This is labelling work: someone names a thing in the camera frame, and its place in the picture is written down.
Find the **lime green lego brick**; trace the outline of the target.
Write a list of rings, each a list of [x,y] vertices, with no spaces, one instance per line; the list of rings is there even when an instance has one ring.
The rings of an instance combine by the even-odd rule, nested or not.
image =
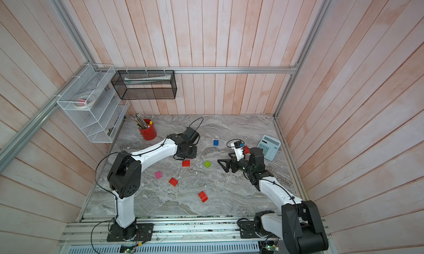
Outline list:
[[[211,162],[209,162],[209,161],[206,161],[206,162],[204,163],[204,166],[205,166],[206,168],[209,168],[211,165],[212,165],[212,164],[211,164]]]

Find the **red lego brick base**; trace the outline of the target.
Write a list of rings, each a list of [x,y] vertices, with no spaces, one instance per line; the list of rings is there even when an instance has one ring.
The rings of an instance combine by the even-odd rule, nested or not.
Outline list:
[[[184,160],[182,161],[182,167],[190,167],[191,161],[190,160]]]

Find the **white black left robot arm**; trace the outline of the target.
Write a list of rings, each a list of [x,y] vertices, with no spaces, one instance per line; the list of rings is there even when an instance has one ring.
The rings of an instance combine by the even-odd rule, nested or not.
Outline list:
[[[122,229],[132,226],[134,214],[134,194],[141,184],[144,170],[167,157],[194,159],[200,134],[188,127],[183,133],[170,134],[163,141],[141,151],[117,155],[107,180],[116,197],[117,218],[115,223]]]

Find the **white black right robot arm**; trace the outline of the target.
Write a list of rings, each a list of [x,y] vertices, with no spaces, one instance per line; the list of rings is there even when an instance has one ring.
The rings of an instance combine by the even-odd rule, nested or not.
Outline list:
[[[218,164],[225,172],[243,172],[278,209],[258,212],[252,221],[240,219],[241,237],[275,236],[283,241],[290,254],[313,254],[329,248],[317,205],[290,193],[266,170],[262,149],[253,147],[246,154],[243,147],[234,147],[229,159],[218,160]]]

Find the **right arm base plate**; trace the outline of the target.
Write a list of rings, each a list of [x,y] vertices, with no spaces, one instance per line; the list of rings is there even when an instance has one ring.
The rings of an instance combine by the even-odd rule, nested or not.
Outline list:
[[[255,239],[264,237],[257,231],[254,221],[242,218],[237,221],[237,226],[240,230],[240,237],[242,239]]]

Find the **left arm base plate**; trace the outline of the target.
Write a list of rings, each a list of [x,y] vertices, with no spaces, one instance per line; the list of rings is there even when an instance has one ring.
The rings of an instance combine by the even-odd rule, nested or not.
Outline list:
[[[153,223],[137,224],[136,222],[133,222],[127,228],[122,228],[115,222],[109,229],[107,242],[150,241],[153,226]]]

